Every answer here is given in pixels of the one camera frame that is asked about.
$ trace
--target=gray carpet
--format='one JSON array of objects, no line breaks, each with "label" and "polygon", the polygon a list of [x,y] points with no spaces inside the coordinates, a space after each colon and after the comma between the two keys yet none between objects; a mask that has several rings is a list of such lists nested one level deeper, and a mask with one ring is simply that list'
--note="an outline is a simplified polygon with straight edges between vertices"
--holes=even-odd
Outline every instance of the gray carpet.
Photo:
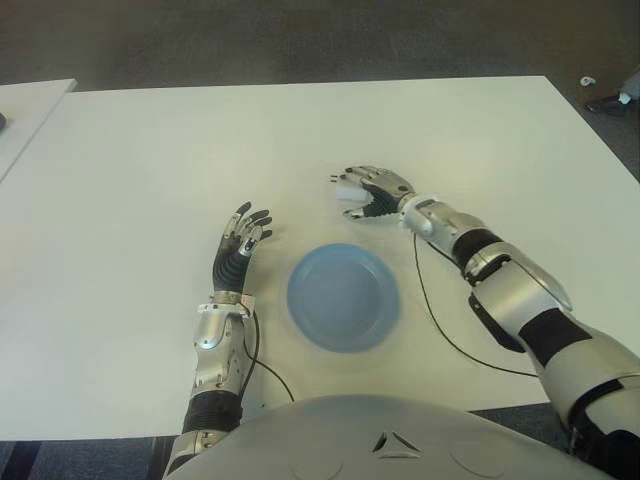
[{"label": "gray carpet", "polygon": [[[79,90],[101,90],[542,74],[640,178],[637,111],[615,118],[582,108],[640,63],[639,15],[637,0],[2,0],[0,84],[74,77]],[[580,87],[585,74],[597,85]],[[478,414],[564,446],[549,405]],[[142,479],[150,442],[45,442],[30,478]],[[12,451],[0,443],[0,472]]]}]

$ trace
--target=white table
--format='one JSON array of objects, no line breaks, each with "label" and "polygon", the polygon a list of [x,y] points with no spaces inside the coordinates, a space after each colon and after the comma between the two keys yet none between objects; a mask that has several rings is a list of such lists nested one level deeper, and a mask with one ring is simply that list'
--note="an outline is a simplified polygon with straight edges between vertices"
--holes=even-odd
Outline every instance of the white table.
[{"label": "white table", "polygon": [[0,85],[0,113],[7,124],[0,132],[0,183],[29,141],[75,80]]},{"label": "white table", "polygon": [[[438,335],[411,237],[392,218],[342,218],[327,178],[363,163],[481,217],[563,283],[581,321],[640,354],[640,190],[542,77],[73,93],[0,185],[2,439],[177,433],[195,309],[226,220],[248,199],[275,219],[246,285],[262,355],[298,398],[545,401],[535,379],[476,365]],[[378,255],[401,290],[396,328],[366,353],[314,346],[285,306],[293,266],[332,242]],[[530,371],[469,310],[458,272],[420,251],[450,336]],[[287,401],[261,369],[247,395],[249,418]]]}]

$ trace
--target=black cable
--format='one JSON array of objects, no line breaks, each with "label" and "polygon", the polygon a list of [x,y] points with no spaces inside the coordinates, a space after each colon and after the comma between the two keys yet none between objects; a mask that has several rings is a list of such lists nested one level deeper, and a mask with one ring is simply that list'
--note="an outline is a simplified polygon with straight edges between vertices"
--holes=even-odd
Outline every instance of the black cable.
[{"label": "black cable", "polygon": [[256,368],[256,362],[258,361],[258,352],[260,351],[260,324],[258,323],[258,315],[254,310],[253,312],[253,323],[256,326],[256,346],[253,350],[253,359],[251,360],[251,366],[249,367],[249,371],[247,372],[247,376],[244,379],[244,383],[242,384],[242,388],[240,389],[240,393],[238,396],[240,397],[240,401],[244,397],[244,392],[247,389],[247,385],[249,385],[249,380],[251,380],[251,375],[253,375],[253,370]]},{"label": "black cable", "polygon": [[[255,312],[253,312],[253,319],[255,320],[255,324],[256,324],[256,345],[258,345],[260,343],[260,328],[258,327],[258,317],[256,315]],[[282,384],[282,386],[284,387],[284,389],[287,391],[287,395],[289,395],[289,399],[291,400],[291,402],[295,402],[295,398],[293,397],[293,393],[291,393],[291,389],[289,388],[289,385],[287,385],[287,382],[284,381],[284,379],[278,375],[278,372],[276,372],[273,368],[271,368],[269,365],[267,365],[264,362],[261,362],[260,360],[258,360],[258,353],[257,353],[257,348],[256,351],[254,353],[253,356],[251,356],[251,354],[249,353],[249,349],[247,348],[247,342],[245,340],[242,341],[242,344],[244,345],[244,352],[247,354],[247,357],[249,357],[251,359],[251,361],[253,362],[251,365],[251,369],[249,370],[249,373],[247,374],[247,379],[245,380],[245,385],[243,386],[243,391],[242,393],[244,394],[244,389],[246,388],[246,385],[249,383],[249,377],[252,373],[252,369],[253,366],[255,364],[260,365],[262,368],[264,368],[265,370],[269,371],[271,374],[273,374],[274,377],[276,377],[280,383]]]},{"label": "black cable", "polygon": [[517,370],[510,370],[508,368],[502,368],[502,367],[498,367],[496,365],[491,365],[490,363],[487,363],[487,362],[484,362],[482,360],[479,360],[476,357],[468,354],[467,352],[462,350],[458,345],[453,343],[453,341],[447,336],[447,334],[444,332],[444,330],[440,326],[440,323],[438,322],[438,319],[436,318],[436,316],[433,313],[433,310],[431,309],[431,302],[429,302],[429,297],[427,297],[427,290],[424,287],[424,281],[422,280],[422,272],[420,271],[420,261],[418,260],[417,235],[415,233],[413,234],[413,253],[414,253],[414,256],[415,256],[415,260],[416,260],[416,270],[418,271],[418,278],[420,279],[420,286],[422,287],[422,295],[424,295],[424,301],[427,304],[427,309],[429,310],[429,314],[431,315],[431,318],[433,318],[433,323],[435,324],[436,328],[440,332],[440,335],[442,335],[444,337],[444,339],[447,342],[449,342],[449,345],[451,345],[453,348],[455,348],[458,352],[460,352],[462,355],[464,355],[468,359],[473,360],[474,362],[479,363],[480,365],[484,365],[485,367],[493,368],[494,370],[500,370],[501,372],[513,373],[513,374],[516,374],[516,375],[523,375],[525,377],[538,378],[538,376],[533,374],[533,373],[519,372]]}]

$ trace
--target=robot forearm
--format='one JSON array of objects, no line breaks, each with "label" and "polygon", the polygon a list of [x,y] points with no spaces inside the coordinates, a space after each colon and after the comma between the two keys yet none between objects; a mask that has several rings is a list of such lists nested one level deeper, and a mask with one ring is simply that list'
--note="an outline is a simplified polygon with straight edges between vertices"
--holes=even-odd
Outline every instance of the robot forearm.
[{"label": "robot forearm", "polygon": [[242,205],[224,230],[213,265],[214,294],[201,305],[193,346],[198,357],[182,435],[174,441],[165,476],[214,446],[238,427],[246,385],[244,322],[253,313],[253,297],[242,295],[251,255],[271,235],[268,210],[245,213]]},{"label": "robot forearm", "polygon": [[458,265],[472,287],[471,308],[498,343],[531,357],[575,453],[614,474],[637,462],[640,359],[576,321],[560,284],[479,219],[424,195],[405,196],[399,211],[406,227]]}]

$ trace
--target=blue plastic bowl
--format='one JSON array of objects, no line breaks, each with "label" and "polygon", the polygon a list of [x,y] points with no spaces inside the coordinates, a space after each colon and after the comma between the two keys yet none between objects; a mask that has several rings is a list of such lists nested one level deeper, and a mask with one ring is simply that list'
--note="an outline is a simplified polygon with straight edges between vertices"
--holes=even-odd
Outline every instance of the blue plastic bowl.
[{"label": "blue plastic bowl", "polygon": [[309,340],[334,352],[380,343],[398,317],[398,288],[378,257],[335,243],[308,253],[287,288],[289,313]]}]

